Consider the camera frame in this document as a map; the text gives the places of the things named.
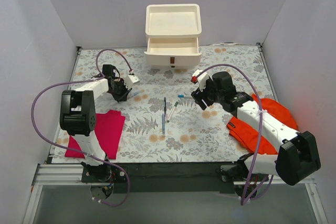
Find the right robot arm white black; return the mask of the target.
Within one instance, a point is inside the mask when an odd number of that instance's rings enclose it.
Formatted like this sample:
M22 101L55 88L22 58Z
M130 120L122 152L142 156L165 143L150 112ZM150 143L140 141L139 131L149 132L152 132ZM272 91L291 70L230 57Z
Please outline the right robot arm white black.
M237 167L228 170L231 177L251 180L256 174L279 176L293 186L321 168L316 138L309 131L303 133L286 126L266 110L260 110L252 96L238 92L231 75L218 72L209 76L197 69L191 78L198 88L192 92L195 103L202 110L218 103L222 108L254 130L261 130L262 137L275 154L246 154L238 159Z

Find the white teal capped marker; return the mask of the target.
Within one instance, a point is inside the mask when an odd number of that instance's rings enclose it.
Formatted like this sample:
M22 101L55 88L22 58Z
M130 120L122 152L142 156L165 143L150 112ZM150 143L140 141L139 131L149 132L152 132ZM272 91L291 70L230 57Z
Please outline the white teal capped marker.
M178 98L192 99L193 97L191 95L182 95L182 94L179 94Z

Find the light blue translucent pen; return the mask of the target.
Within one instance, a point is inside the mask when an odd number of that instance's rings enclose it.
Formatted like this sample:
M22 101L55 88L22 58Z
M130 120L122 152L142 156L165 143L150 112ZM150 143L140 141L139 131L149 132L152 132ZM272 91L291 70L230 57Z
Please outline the light blue translucent pen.
M166 117L165 117L165 114L162 114L162 136L165 137L165 120L166 120Z

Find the white top drawer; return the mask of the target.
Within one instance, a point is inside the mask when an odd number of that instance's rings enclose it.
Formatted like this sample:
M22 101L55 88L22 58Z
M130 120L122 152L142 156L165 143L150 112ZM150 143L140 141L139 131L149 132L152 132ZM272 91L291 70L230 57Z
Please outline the white top drawer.
M144 54L153 68L194 67L199 65L202 55L198 38L149 38Z

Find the white green pen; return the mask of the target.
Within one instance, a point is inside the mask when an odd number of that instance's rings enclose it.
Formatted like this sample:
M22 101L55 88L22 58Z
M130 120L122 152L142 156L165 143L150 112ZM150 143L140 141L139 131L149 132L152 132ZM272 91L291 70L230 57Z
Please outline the white green pen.
M171 118L172 118L172 116L173 116L173 114L174 114L174 112L175 112L178 104L179 104L179 102L176 101L175 104L174 104L174 106L173 106L173 108L172 108L172 110L171 110L171 112L168 115L167 122L170 122L170 120L171 120Z

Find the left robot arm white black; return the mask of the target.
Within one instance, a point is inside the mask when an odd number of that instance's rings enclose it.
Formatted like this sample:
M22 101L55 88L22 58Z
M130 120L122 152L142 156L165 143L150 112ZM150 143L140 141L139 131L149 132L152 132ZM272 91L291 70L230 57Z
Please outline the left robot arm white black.
M97 124L95 100L105 93L115 101L126 101L133 85L140 81L133 72L124 78L117 77L118 70L113 65L103 65L102 74L74 90L65 90L61 95L60 127L72 136L85 152L82 166L100 182L111 178L112 170L104 162L106 152L99 144L95 133Z

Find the blue capped white pen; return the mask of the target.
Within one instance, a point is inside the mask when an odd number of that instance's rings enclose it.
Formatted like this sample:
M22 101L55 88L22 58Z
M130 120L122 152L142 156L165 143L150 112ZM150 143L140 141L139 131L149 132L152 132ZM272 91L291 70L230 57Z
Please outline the blue capped white pen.
M137 96L137 95L139 95L139 94L141 94L141 93L143 93L143 92L144 92L144 90L136 91L136 92L133 94L133 96Z

